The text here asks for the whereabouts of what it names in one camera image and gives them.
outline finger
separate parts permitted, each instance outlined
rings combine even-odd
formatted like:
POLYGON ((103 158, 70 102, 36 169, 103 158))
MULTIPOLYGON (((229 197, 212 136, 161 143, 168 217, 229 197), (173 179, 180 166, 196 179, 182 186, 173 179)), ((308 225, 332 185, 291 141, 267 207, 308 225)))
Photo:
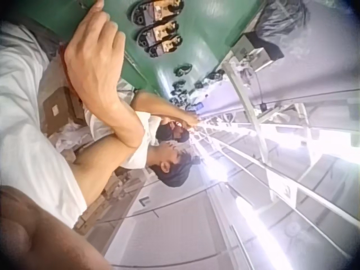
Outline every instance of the finger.
POLYGON ((100 32, 109 20, 110 15, 108 13, 103 11, 95 13, 86 26, 84 37, 90 42, 97 43, 100 32))
POLYGON ((124 55, 126 36, 123 32, 117 31, 115 34, 112 48, 115 54, 124 55))
POLYGON ((85 15, 84 19, 78 25, 78 28, 76 29, 75 34, 71 39, 72 41, 78 41, 83 37, 87 22, 96 12, 102 11, 103 7, 104 7, 104 0, 97 0, 94 3, 94 5, 89 9, 88 13, 85 15))
POLYGON ((99 35, 99 43, 106 47, 113 47, 113 42, 116 33, 118 32, 118 24, 113 21, 108 21, 102 28, 99 35))

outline neck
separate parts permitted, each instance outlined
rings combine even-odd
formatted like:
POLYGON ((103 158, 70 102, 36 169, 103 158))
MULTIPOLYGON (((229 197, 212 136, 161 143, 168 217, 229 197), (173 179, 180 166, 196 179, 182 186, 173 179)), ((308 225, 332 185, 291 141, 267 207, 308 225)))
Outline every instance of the neck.
POLYGON ((160 165, 159 155, 158 155, 158 147, 149 145, 147 149, 147 159, 146 165, 153 166, 153 165, 160 165))

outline green conveyor belt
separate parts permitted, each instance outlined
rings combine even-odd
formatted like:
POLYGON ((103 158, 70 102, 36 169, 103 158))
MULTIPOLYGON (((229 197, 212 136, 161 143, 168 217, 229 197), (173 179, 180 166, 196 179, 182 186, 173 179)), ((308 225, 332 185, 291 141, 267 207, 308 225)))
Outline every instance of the green conveyor belt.
MULTIPOLYGON (((133 38, 140 28, 127 18, 128 8, 136 0, 105 0, 104 10, 127 35, 130 61, 125 61, 122 77, 135 87, 167 93, 178 79, 173 74, 174 68, 188 62, 193 69, 182 79, 187 81, 185 89, 190 90, 194 82, 217 67, 262 3, 262 0, 184 1, 184 10, 177 17, 183 44, 175 53, 149 58, 133 38)), ((83 0, 89 6, 92 2, 83 0)), ((64 40, 71 38, 86 14, 76 0, 22 0, 20 9, 64 40)))

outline white t-shirt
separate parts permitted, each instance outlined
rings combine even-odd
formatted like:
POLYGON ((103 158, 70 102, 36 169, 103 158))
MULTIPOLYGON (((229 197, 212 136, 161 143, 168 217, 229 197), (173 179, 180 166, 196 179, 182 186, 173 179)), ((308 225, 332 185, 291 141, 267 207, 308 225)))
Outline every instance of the white t-shirt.
POLYGON ((85 199, 68 163, 40 131, 37 94, 48 64, 25 27, 1 23, 0 183, 73 228, 85 199))
MULTIPOLYGON (((133 98, 133 93, 128 91, 121 91, 121 89, 119 89, 121 81, 118 83, 118 96, 126 103, 130 104, 133 98)), ((93 115, 88 109, 85 108, 84 111, 85 119, 88 126, 90 127, 91 135, 94 138, 94 141, 100 140, 104 136, 113 134, 114 131, 106 124, 104 124, 104 122, 99 120, 95 115, 93 115)), ((133 155, 131 155, 124 163, 121 164, 121 167, 126 169, 145 168, 149 145, 159 145, 156 139, 156 131, 160 125, 161 117, 153 116, 148 112, 143 111, 136 111, 136 114, 144 127, 145 133, 140 147, 133 155)))

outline green work surface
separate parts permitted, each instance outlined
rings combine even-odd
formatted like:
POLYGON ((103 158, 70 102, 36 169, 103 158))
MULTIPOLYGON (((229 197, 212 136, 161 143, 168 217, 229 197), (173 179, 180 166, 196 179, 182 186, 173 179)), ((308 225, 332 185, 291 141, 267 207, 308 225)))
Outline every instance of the green work surface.
MULTIPOLYGON (((85 1, 87 6, 92 0, 85 1)), ((182 77, 191 90, 194 83, 214 70, 255 16, 262 0, 184 0, 185 7, 176 18, 183 44, 174 53, 150 58, 134 40, 140 27, 130 22, 127 12, 136 0, 105 0, 104 11, 127 35, 122 77, 136 88, 146 88, 168 96, 179 78, 174 68, 185 62, 192 71, 182 77)), ((20 11, 68 41, 86 10, 76 0, 22 0, 20 11)))

